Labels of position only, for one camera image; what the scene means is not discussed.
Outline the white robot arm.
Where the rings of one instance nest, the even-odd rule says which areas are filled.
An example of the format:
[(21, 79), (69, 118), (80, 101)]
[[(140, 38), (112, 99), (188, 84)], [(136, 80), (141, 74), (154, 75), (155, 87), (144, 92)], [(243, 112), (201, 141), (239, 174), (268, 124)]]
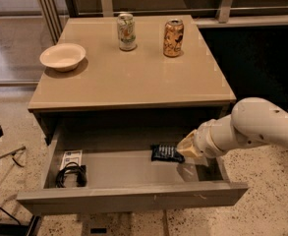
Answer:
[(231, 113), (194, 129), (178, 145), (187, 157), (216, 158), (238, 148), (279, 145), (288, 148), (288, 113), (268, 100), (248, 97)]

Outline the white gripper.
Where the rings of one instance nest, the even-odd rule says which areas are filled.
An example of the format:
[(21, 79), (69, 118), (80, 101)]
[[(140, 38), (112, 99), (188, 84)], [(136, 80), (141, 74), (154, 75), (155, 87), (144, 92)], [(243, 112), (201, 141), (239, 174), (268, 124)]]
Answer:
[(230, 138), (230, 120), (211, 119), (188, 134), (176, 146), (176, 150), (186, 157), (197, 158), (204, 155), (207, 158), (216, 158), (230, 150)]

